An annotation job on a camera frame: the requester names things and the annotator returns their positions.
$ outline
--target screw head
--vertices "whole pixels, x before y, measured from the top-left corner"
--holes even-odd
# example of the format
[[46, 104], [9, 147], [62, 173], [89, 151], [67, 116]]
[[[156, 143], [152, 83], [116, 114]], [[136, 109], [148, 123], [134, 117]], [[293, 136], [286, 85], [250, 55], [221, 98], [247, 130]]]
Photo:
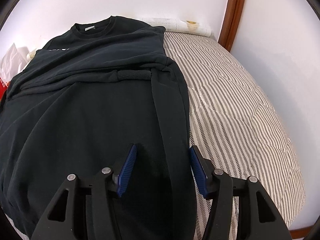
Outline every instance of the screw head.
[[105, 168], [102, 169], [102, 173], [103, 174], [108, 174], [110, 172], [111, 172], [111, 169], [109, 167], [105, 167]]
[[216, 175], [222, 175], [222, 174], [223, 174], [223, 170], [222, 170], [222, 169], [215, 169], [215, 170], [214, 170], [214, 173], [215, 173]]
[[249, 177], [249, 180], [252, 182], [252, 183], [256, 183], [258, 181], [258, 179], [255, 177], [255, 176], [250, 176]]
[[75, 178], [76, 178], [76, 176], [74, 174], [70, 174], [67, 177], [68, 180], [74, 180]]

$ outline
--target wooden headboard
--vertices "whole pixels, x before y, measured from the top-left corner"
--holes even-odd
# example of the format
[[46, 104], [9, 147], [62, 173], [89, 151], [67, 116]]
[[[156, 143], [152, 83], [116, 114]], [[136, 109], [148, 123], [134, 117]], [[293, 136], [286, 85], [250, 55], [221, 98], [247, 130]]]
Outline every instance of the wooden headboard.
[[218, 43], [230, 52], [238, 30], [244, 0], [228, 0]]

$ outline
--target striped mattress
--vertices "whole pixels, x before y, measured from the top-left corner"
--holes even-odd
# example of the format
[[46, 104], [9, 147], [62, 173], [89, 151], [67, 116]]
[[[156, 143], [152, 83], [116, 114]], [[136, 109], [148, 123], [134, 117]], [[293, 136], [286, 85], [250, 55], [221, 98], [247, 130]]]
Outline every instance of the striped mattress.
[[[164, 48], [179, 65], [190, 100], [190, 146], [230, 176], [256, 176], [287, 226], [304, 203], [292, 143], [273, 106], [240, 63], [216, 41], [165, 33]], [[201, 240], [211, 202], [197, 191], [194, 239]], [[229, 239], [236, 239], [238, 198], [233, 199]]]

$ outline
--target folded clothing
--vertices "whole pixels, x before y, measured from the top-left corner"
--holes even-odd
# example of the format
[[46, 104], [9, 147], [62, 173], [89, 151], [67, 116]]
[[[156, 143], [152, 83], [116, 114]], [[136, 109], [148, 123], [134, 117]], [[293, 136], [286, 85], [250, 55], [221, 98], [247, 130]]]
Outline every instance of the folded clothing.
[[164, 31], [124, 17], [75, 24], [13, 77], [0, 102], [0, 204], [22, 233], [31, 237], [68, 174], [112, 167], [135, 143], [115, 201], [122, 238], [193, 238], [188, 90]]

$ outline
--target blue gripper pad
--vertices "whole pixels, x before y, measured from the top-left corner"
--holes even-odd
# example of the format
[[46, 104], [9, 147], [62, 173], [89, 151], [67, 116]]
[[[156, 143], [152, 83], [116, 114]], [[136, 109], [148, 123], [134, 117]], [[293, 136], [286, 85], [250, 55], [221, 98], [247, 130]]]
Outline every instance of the blue gripper pad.
[[199, 193], [204, 198], [206, 198], [209, 194], [207, 185], [206, 185], [207, 176], [204, 172], [204, 169], [193, 147], [189, 149], [189, 156], [190, 156], [191, 168], [193, 171], [193, 175], [195, 176], [195, 179], [196, 179]]
[[127, 186], [129, 183], [129, 179], [131, 177], [131, 173], [132, 173], [136, 158], [137, 158], [137, 147], [133, 144], [118, 176], [117, 195], [119, 197], [121, 197], [122, 194], [127, 190]]

